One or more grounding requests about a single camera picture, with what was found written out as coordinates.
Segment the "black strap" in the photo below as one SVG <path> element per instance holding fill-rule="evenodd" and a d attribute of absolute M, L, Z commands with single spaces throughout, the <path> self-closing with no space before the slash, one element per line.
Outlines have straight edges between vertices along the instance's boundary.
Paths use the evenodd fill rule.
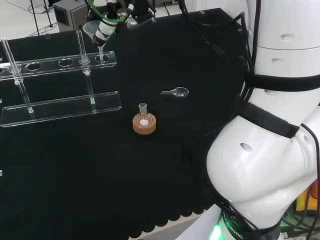
<path fill-rule="evenodd" d="M 244 81 L 251 88 L 280 92 L 304 92 L 320 88 L 320 75 L 307 77 L 278 77 L 251 75 L 246 72 Z"/>
<path fill-rule="evenodd" d="M 240 96 L 235 101 L 235 113 L 263 129 L 288 139 L 293 138 L 299 130 L 298 126 L 292 125 L 250 102 L 244 102 Z"/>

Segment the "glass tube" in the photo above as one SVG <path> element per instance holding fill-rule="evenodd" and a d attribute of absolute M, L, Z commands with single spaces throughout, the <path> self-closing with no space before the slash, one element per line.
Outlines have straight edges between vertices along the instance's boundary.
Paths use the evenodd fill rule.
<path fill-rule="evenodd" d="M 80 55 L 81 55 L 80 63 L 83 64 L 83 65 L 89 65 L 90 60 L 89 60 L 89 58 L 87 58 L 84 38 L 82 36 L 81 30 L 77 30 L 76 31 L 76 36 L 77 36 L 77 39 L 78 39 L 79 51 L 80 51 Z M 83 69 L 82 71 L 85 74 L 85 81 L 86 81 L 86 86 L 88 88 L 88 93 L 89 93 L 89 97 L 90 97 L 90 103 L 91 104 L 95 104 L 96 102 L 95 102 L 95 98 L 94 98 L 94 90 L 93 90 L 93 87 L 92 87 L 90 67 L 88 66 L 85 69 Z"/>
<path fill-rule="evenodd" d="M 8 41 L 6 38 L 1 38 L 1 43 L 5 52 L 6 57 L 8 58 L 8 61 L 10 62 L 10 66 L 11 66 L 11 73 L 13 75 L 14 78 L 14 84 L 17 85 L 19 87 L 19 90 L 21 92 L 23 101 L 28 109 L 28 112 L 31 114 L 34 112 L 32 106 L 31 106 L 31 102 L 29 100 L 29 96 L 27 94 L 27 90 L 25 88 L 25 85 L 23 83 L 24 79 L 21 76 L 20 70 L 18 68 L 18 66 L 16 65 L 16 61 L 15 58 L 11 52 L 11 49 L 9 47 Z"/>
<path fill-rule="evenodd" d="M 80 63 L 84 64 L 84 65 L 88 64 L 90 61 L 89 61 L 89 58 L 87 58 L 84 38 L 82 36 L 81 30 L 77 30 L 76 31 L 76 36 L 77 36 L 77 40 L 78 40 L 78 44 L 79 44 L 79 50 L 80 50 L 80 54 L 81 54 Z"/>

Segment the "white floor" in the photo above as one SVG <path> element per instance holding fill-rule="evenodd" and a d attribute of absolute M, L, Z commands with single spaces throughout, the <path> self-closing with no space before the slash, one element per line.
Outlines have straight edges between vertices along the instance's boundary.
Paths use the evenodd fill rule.
<path fill-rule="evenodd" d="M 6 0 L 0 0 L 0 38 L 7 38 L 8 40 L 11 39 L 20 39 L 25 38 L 29 35 L 35 34 L 38 36 L 34 15 L 28 11 L 28 7 L 30 6 L 29 0 L 7 0 L 8 2 L 15 4 L 9 4 Z M 40 0 L 33 0 L 33 4 L 36 7 L 39 4 L 43 4 L 43 1 Z M 169 13 L 171 15 L 181 14 L 178 5 L 170 5 L 167 7 Z M 35 13 L 42 13 L 44 11 L 43 6 L 38 6 L 35 8 Z M 50 13 L 50 19 L 52 24 L 56 23 L 56 16 L 54 10 Z M 157 12 L 155 14 L 156 18 L 167 16 L 168 13 L 166 12 L 164 7 L 158 7 Z M 46 13 L 44 14 L 36 14 L 36 20 L 39 28 L 40 34 L 46 30 L 46 33 L 53 34 L 58 33 L 59 28 L 54 24 L 54 28 L 50 28 L 49 20 Z"/>

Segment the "scalloped edge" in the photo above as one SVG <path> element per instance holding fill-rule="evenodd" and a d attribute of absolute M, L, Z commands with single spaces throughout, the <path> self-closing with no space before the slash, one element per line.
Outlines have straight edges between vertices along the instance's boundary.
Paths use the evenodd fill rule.
<path fill-rule="evenodd" d="M 190 216 L 182 216 L 180 215 L 179 219 L 176 220 L 176 221 L 171 221 L 171 220 L 168 220 L 167 224 L 164 225 L 164 226 L 155 226 L 153 231 L 151 232 L 144 232 L 142 231 L 141 235 L 138 236 L 137 238 L 132 238 L 132 237 L 129 237 L 128 240 L 138 240 L 140 238 L 144 238 L 144 237 L 147 237 L 148 235 L 151 235 L 151 234 L 155 234 L 157 232 L 160 232 L 162 230 L 165 230 L 165 229 L 168 229 L 168 228 L 171 228 L 175 225 L 178 225 L 178 224 L 182 224 L 182 223 L 185 223 L 187 221 L 190 221 L 192 219 L 196 219 L 196 218 L 199 218 L 201 217 L 203 214 L 205 214 L 207 210 L 203 210 L 203 212 L 201 214 L 196 214 L 195 212 L 192 212 L 192 214 Z"/>

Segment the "black cloth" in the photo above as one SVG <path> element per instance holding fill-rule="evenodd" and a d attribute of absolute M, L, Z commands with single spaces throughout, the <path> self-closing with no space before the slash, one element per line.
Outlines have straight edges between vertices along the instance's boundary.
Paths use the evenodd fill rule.
<path fill-rule="evenodd" d="M 205 12 L 191 17 L 230 19 L 221 9 Z M 229 56 L 244 53 L 236 26 L 201 31 Z M 87 52 L 97 52 L 84 38 Z M 16 61 L 79 54 L 74 31 L 9 45 Z M 213 204 L 199 176 L 214 136 L 196 146 L 192 168 L 181 153 L 232 112 L 243 65 L 217 59 L 181 14 L 133 31 L 123 25 L 104 50 L 115 51 L 117 64 L 92 70 L 93 90 L 119 91 L 121 110 L 0 128 L 1 240 L 126 240 Z M 0 57 L 6 61 L 2 49 Z M 87 94 L 80 71 L 24 83 L 33 103 Z M 188 88 L 189 96 L 160 95 L 176 87 Z M 3 106 L 23 103 L 13 80 L 0 82 L 0 98 Z M 157 119 L 149 136 L 132 127 L 144 102 Z"/>

